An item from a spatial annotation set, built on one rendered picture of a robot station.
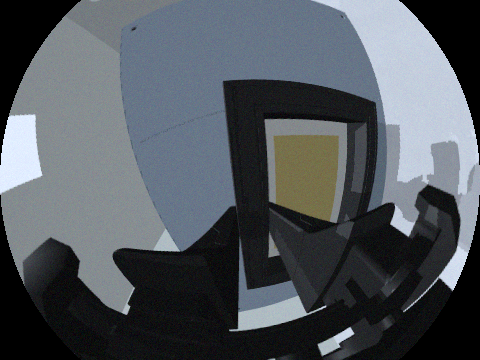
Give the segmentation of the black picture frame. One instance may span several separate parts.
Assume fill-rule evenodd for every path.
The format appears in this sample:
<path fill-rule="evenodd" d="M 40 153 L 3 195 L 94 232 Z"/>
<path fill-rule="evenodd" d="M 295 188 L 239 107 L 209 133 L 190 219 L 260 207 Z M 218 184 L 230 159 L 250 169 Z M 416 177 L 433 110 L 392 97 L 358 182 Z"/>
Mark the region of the black picture frame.
<path fill-rule="evenodd" d="M 329 223 L 367 213 L 376 103 L 287 80 L 228 80 L 223 92 L 245 283 L 291 281 L 269 235 L 268 201 Z"/>

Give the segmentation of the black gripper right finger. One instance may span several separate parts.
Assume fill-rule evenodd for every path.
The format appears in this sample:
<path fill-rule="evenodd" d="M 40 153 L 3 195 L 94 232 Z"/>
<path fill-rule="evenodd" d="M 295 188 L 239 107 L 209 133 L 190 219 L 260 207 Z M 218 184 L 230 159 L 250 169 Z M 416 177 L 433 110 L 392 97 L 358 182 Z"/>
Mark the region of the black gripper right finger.
<path fill-rule="evenodd" d="M 269 235 L 283 259 L 305 313 L 325 307 L 323 297 L 357 241 L 392 223 L 395 204 L 380 205 L 343 223 L 329 223 L 269 203 Z"/>

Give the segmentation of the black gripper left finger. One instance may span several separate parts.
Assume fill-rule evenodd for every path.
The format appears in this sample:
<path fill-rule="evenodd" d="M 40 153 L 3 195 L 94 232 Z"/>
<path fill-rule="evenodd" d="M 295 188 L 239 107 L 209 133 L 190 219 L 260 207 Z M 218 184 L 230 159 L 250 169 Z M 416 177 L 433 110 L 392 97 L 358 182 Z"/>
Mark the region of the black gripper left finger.
<path fill-rule="evenodd" d="M 113 263 L 136 287 L 208 295 L 228 329 L 239 328 L 240 233 L 236 207 L 185 251 L 145 251 L 123 248 L 113 252 Z"/>

